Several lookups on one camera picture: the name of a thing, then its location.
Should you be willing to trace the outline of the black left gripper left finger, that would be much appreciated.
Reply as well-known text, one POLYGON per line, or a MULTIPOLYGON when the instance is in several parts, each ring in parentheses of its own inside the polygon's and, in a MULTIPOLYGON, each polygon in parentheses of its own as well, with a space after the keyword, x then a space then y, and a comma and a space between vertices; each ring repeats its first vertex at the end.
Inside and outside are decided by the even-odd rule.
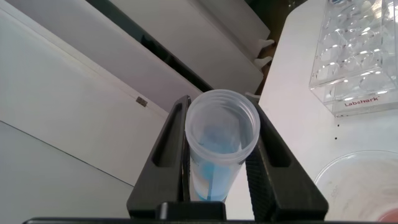
POLYGON ((190 103, 187 95, 174 103, 127 200, 131 218, 153 219, 162 203, 190 200, 190 153, 185 136, 190 103))

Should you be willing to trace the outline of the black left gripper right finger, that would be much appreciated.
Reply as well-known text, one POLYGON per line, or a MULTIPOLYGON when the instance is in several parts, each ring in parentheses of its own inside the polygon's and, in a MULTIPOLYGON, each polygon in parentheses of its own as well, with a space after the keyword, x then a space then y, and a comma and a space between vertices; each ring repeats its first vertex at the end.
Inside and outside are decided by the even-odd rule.
POLYGON ((258 103, 259 139, 246 158, 251 205, 256 221, 322 222, 328 202, 295 158, 258 103))

